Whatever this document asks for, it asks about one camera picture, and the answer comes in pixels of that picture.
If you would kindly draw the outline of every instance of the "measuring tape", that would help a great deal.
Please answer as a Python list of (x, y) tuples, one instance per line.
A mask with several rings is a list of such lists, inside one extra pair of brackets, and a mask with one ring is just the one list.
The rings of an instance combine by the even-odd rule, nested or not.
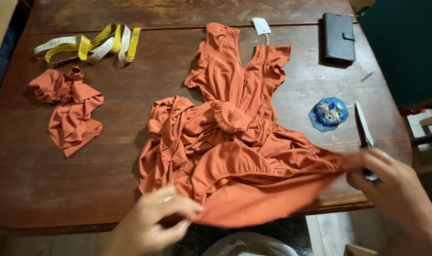
[[(55, 38), (36, 47), (34, 49), (34, 54), (36, 58), (45, 58), (45, 60), (51, 64), (75, 58), (80, 58), (82, 61), (94, 64), (107, 53), (111, 53), (118, 54), (118, 59), (124, 65), (133, 60), (139, 41), (140, 30), (141, 28), (134, 28), (131, 38), (131, 32), (126, 24), (120, 23), (117, 25), (116, 23), (111, 23), (93, 40), (86, 38), (84, 35)], [(47, 50), (47, 53), (44, 56), (38, 55), (45, 50)], [(68, 59), (50, 62), (50, 58), (53, 55), (66, 51), (78, 51), (78, 55)]]

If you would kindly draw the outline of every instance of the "scratched wood surface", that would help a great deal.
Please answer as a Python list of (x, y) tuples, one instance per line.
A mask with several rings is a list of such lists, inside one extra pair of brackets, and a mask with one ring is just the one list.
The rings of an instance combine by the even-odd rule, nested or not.
[[(354, 118), (354, 103), (358, 101), (379, 148), (411, 164), (406, 130), (358, 25), (354, 26), (357, 60), (346, 69), (319, 64), (318, 26), (271, 30), (270, 44), (292, 45), (291, 60), (283, 68), (286, 81), (271, 99), (279, 124), (304, 132), (321, 147), (355, 151), (360, 146)], [(92, 113), (104, 128), (65, 159), (48, 135), (55, 106), (38, 102), (28, 83), (48, 68), (43, 60), (34, 58), (34, 46), (66, 35), (23, 36), (4, 78), (0, 90), (0, 227), (88, 224), (94, 230), (97, 228), (90, 224), (120, 221), (139, 197), (138, 157), (149, 136), (145, 122), (152, 103), (179, 95), (201, 104), (200, 92), (182, 85), (195, 65), (204, 30), (143, 31), (135, 60), (126, 68), (117, 68), (113, 56), (94, 66), (79, 62), (84, 67), (83, 81), (105, 95), (104, 103)], [(91, 38), (96, 33), (86, 35)], [(243, 65), (251, 59), (253, 47), (264, 40), (254, 28), (241, 29)], [(71, 66), (57, 69), (67, 73)], [(320, 99), (329, 96), (346, 102), (349, 118), (336, 130), (322, 133), (313, 128), (308, 114)], [(342, 177), (302, 213), (353, 210), (357, 206), (368, 206), (367, 199)]]
[(354, 17), (347, 0), (36, 0), (25, 33), (97, 32), (111, 22), (143, 29), (250, 26), (255, 17), (270, 25), (316, 24), (325, 12)]

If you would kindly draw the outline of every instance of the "black phone case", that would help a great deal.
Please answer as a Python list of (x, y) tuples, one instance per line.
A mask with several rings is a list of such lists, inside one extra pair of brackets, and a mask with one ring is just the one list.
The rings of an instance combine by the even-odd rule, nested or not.
[(352, 18), (333, 13), (323, 14), (325, 59), (327, 61), (355, 61), (355, 37)]

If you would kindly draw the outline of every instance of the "white tag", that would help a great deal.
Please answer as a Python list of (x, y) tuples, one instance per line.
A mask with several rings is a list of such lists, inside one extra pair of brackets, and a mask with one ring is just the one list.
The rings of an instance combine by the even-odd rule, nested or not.
[(258, 35), (271, 33), (270, 26), (264, 18), (253, 18), (253, 22)]

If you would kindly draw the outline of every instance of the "orange fabric scrap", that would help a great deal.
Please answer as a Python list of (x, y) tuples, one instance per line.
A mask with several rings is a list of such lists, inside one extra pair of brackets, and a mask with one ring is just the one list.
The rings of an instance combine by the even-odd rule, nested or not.
[(102, 124), (91, 119), (91, 112), (102, 104), (104, 96), (83, 83), (81, 66), (74, 65), (67, 75), (48, 69), (32, 80), (29, 86), (39, 101), (59, 102), (48, 124), (48, 131), (66, 157), (101, 133)]
[(229, 228), (286, 217), (343, 173), (342, 154), (275, 123), (270, 98), (285, 80), (290, 46), (256, 46), (243, 68), (239, 32), (207, 25), (185, 80), (205, 103), (180, 96), (155, 102), (139, 162), (142, 193), (176, 184), (203, 205), (196, 223)]

